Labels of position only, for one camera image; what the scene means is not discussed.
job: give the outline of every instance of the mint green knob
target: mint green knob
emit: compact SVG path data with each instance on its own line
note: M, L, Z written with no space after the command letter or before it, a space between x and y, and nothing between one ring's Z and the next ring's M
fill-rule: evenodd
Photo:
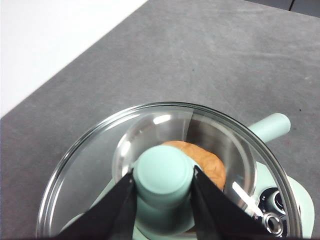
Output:
M146 236L172 236L194 225L190 205L194 165L183 151L167 145L149 148L134 163L136 225Z

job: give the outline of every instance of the silver knob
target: silver knob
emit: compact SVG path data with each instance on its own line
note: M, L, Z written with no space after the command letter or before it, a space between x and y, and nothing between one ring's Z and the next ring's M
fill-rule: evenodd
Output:
M282 220L273 212L268 212L263 215L262 223L267 231L276 237L281 236L284 231Z

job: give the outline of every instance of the gray table surface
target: gray table surface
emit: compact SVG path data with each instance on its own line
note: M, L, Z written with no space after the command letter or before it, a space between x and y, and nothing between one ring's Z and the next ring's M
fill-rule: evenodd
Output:
M242 0L148 1L1 119L1 236L34 236L48 179L88 128L183 101L246 125L288 115L291 132L268 146L309 191L320 237L319 29L319 18Z

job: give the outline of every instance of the glass lid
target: glass lid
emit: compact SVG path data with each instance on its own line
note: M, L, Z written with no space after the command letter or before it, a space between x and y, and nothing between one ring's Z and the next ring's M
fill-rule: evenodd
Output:
M301 237L292 189L266 145L231 117L183 102L125 109L76 141L46 187L37 236L58 234L131 171L142 153L158 145L178 148L195 160L231 201L261 221L269 232ZM195 238L188 232L185 236Z

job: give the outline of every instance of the white background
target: white background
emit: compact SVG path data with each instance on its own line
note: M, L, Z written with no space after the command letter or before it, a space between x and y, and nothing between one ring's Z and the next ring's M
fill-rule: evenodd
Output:
M2 0L1 117L147 0Z

